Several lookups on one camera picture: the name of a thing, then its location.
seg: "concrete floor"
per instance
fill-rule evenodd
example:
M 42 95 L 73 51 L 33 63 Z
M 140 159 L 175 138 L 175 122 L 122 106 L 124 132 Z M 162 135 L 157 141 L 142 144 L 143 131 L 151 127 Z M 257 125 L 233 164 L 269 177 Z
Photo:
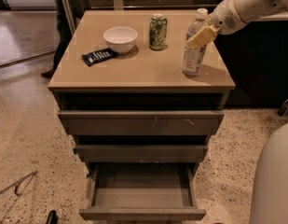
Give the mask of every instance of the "concrete floor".
M 54 13 L 0 12 L 0 62 L 57 46 Z M 52 55 L 0 69 L 0 190 L 37 171 L 0 195 L 0 223 L 46 223 L 54 209 L 58 223 L 143 223 L 84 221 L 89 179 L 74 155 L 73 139 L 57 117 L 58 107 L 40 73 Z M 288 116 L 274 109 L 227 109 L 210 149 L 194 177 L 201 222 L 248 224 L 256 162 L 269 136 Z

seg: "can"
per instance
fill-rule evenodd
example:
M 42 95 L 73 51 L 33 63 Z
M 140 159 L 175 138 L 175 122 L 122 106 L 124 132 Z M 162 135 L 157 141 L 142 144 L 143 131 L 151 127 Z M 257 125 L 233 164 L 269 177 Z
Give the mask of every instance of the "can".
M 161 14 L 154 14 L 150 19 L 149 47 L 160 50 L 165 46 L 168 20 Z

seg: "plastic water bottle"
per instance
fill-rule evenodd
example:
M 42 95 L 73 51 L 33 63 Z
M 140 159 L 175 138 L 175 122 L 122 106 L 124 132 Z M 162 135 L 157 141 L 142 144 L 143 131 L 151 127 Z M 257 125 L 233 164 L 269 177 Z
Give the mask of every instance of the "plastic water bottle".
M 192 24 L 189 26 L 186 40 L 194 35 L 205 23 L 208 16 L 208 10 L 200 8 L 197 11 L 197 16 Z M 188 76 L 197 76 L 201 68 L 203 55 L 206 51 L 206 46 L 198 49 L 191 49 L 189 46 L 185 47 L 185 55 L 183 60 L 182 72 Z

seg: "can lid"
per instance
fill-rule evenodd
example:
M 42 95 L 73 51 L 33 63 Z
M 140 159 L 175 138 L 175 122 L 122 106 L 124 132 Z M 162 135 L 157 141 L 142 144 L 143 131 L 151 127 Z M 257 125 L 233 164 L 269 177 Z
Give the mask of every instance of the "can lid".
M 162 14 L 159 13 L 159 14 L 154 14 L 154 15 L 153 15 L 153 19 L 160 21 L 160 20 L 164 20 L 165 17 L 164 17 Z
M 198 19 L 206 19 L 208 16 L 208 10 L 206 8 L 199 8 L 197 11 L 197 18 Z

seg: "white bowl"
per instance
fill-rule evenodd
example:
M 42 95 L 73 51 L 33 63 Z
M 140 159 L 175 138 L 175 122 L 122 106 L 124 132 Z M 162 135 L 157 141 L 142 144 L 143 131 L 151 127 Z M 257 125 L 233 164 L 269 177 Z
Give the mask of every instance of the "white bowl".
M 137 32 L 130 27 L 118 26 L 108 29 L 103 38 L 109 49 L 118 54 L 126 54 L 135 46 Z

